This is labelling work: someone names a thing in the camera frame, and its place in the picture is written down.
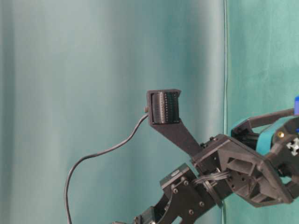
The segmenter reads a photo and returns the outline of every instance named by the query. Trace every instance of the teal curtain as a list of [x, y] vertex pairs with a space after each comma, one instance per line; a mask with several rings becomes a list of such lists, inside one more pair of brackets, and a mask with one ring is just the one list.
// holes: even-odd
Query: teal curtain
[[[299, 95], [299, 2], [227, 0], [228, 128], [238, 120], [292, 108]], [[298, 223], [299, 201], [254, 208], [233, 195], [227, 224]]]
[[[223, 1], [0, 2], [0, 223], [66, 223], [69, 169], [129, 135], [146, 90], [181, 89], [180, 117], [199, 142], [223, 132]], [[73, 223], [131, 223], [187, 161], [143, 123], [75, 170]], [[215, 208], [200, 222], [220, 217]]]

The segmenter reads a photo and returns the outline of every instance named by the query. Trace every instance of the hex screw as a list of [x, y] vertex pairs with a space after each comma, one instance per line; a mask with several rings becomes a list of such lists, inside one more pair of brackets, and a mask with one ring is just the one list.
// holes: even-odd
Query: hex screw
[[283, 138], [285, 136], [285, 133], [283, 132], [278, 132], [277, 133], [277, 136], [280, 137], [280, 138]]

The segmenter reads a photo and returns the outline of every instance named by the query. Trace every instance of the curtain fold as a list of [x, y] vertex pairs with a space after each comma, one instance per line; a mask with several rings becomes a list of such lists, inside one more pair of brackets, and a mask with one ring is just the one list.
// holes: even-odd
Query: curtain fold
[[[298, 9], [296, 0], [227, 0], [228, 129], [242, 118], [293, 107], [299, 93]], [[226, 223], [297, 223], [298, 205], [254, 208], [233, 195], [226, 200]]]
[[[0, 222], [66, 223], [71, 166], [126, 138], [146, 90], [177, 88], [199, 142], [223, 131], [223, 2], [2, 0]], [[144, 122], [71, 179], [73, 223], [131, 223], [189, 158]], [[200, 223], [219, 223], [218, 208]]]

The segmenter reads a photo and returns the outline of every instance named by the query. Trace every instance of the wire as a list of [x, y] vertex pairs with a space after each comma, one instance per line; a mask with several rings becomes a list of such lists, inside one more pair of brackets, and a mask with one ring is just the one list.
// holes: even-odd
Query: wire
[[192, 181], [193, 184], [198, 185], [201, 184], [205, 181], [219, 181], [222, 179], [226, 179], [230, 177], [230, 172], [229, 171], [224, 171], [224, 172], [218, 172], [214, 174], [209, 174], [205, 176], [201, 176], [195, 180]]
[[78, 160], [78, 162], [75, 163], [75, 165], [73, 165], [73, 167], [70, 169], [69, 171], [69, 174], [67, 175], [67, 178], [66, 178], [66, 182], [65, 182], [65, 187], [64, 187], [64, 207], [65, 207], [65, 210], [66, 210], [66, 215], [67, 215], [67, 223], [68, 224], [71, 224], [71, 215], [70, 215], [70, 208], [69, 208], [69, 199], [68, 199], [68, 196], [67, 196], [67, 193], [68, 193], [68, 190], [69, 190], [69, 185], [70, 185], [70, 179], [71, 179], [71, 175], [73, 174], [75, 168], [81, 163], [83, 162], [84, 160], [87, 160], [87, 159], [90, 159], [90, 158], [93, 158], [93, 157], [97, 157], [97, 156], [100, 156], [100, 155], [103, 155], [103, 154], [106, 154], [106, 153], [109, 153], [121, 146], [123, 146], [124, 144], [126, 144], [133, 136], [134, 134], [136, 133], [138, 127], [140, 126], [140, 124], [147, 118], [148, 114], [145, 114], [143, 115], [140, 120], [138, 121], [138, 123], [136, 124], [133, 132], [129, 135], [129, 137], [127, 139], [125, 139], [124, 141], [122, 141], [121, 143], [113, 146], [112, 148], [109, 148], [109, 149], [106, 149], [102, 152], [98, 152], [98, 153], [95, 153], [95, 154], [91, 154], [91, 155], [87, 155], [87, 156], [84, 156], [82, 157], [81, 159]]

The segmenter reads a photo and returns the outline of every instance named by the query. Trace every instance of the robotic arm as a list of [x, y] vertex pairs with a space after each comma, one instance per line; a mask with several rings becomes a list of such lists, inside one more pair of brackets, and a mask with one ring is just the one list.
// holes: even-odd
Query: robotic arm
[[[147, 92], [149, 125], [186, 152], [199, 173], [183, 164], [160, 181], [164, 192], [133, 224], [193, 224], [235, 193], [255, 207], [291, 203], [299, 196], [299, 116], [294, 109], [252, 117], [231, 137], [218, 134], [200, 145], [179, 118], [180, 90]], [[261, 134], [253, 128], [269, 125]], [[281, 177], [290, 177], [284, 184]]]

